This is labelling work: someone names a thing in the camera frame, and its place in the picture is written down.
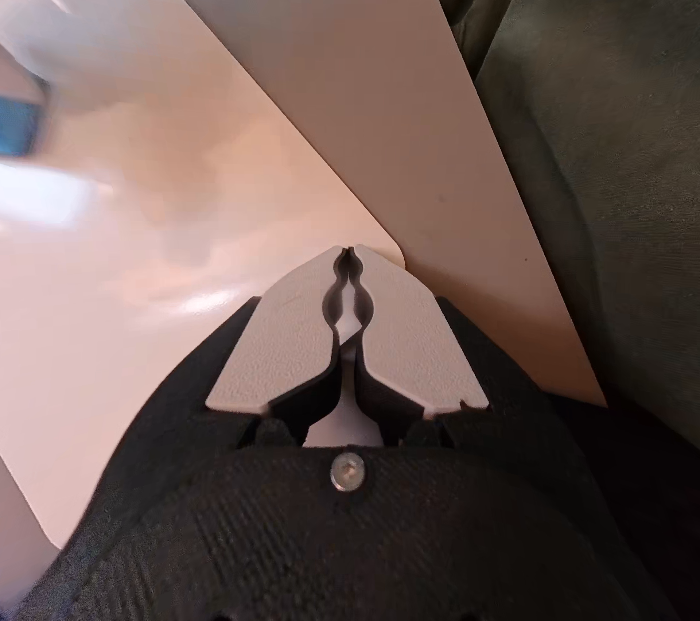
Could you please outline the white whiteboard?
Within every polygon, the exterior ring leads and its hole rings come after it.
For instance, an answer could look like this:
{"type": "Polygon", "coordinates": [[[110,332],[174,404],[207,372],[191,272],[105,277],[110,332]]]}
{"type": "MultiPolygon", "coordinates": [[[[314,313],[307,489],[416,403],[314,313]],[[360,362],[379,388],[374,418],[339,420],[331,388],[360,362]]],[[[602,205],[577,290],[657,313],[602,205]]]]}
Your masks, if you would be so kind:
{"type": "Polygon", "coordinates": [[[1,458],[64,547],[167,374],[328,248],[398,244],[184,0],[1,0],[50,87],[1,159],[1,458]]]}

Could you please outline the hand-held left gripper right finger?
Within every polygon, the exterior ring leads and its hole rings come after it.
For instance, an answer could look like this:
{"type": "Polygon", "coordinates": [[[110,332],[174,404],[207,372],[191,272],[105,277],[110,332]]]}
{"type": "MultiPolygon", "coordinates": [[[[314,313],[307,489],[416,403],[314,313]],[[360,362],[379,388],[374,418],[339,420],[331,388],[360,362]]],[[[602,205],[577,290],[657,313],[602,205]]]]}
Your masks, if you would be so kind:
{"type": "Polygon", "coordinates": [[[356,310],[363,326],[356,385],[365,413],[433,419],[489,400],[436,297],[404,268],[365,245],[352,249],[356,310]]]}

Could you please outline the blue foam eraser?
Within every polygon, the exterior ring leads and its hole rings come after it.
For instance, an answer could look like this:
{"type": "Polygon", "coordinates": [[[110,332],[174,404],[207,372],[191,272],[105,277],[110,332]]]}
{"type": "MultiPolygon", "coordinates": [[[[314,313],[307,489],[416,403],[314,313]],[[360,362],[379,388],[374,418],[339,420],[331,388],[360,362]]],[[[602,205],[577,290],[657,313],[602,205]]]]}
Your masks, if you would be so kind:
{"type": "Polygon", "coordinates": [[[1,155],[21,158],[32,155],[46,124],[50,85],[38,77],[39,99],[32,102],[1,96],[1,155]]]}

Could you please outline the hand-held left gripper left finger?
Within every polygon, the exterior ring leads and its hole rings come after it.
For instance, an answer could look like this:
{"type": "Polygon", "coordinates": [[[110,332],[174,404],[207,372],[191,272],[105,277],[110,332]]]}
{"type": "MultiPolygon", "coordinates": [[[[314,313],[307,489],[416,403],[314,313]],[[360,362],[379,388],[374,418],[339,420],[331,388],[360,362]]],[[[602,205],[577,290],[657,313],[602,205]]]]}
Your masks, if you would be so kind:
{"type": "Polygon", "coordinates": [[[211,410],[269,414],[333,366],[347,272],[329,248],[292,269],[259,299],[206,398],[211,410]]]}

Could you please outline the person's green sweatshirt torso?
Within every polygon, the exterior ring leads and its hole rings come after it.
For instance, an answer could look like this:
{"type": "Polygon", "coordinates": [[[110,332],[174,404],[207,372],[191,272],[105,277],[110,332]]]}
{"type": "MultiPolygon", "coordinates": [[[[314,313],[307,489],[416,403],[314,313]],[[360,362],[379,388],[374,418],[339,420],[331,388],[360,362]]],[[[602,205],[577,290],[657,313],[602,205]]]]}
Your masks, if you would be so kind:
{"type": "Polygon", "coordinates": [[[699,0],[440,0],[606,396],[699,446],[699,0]]]}

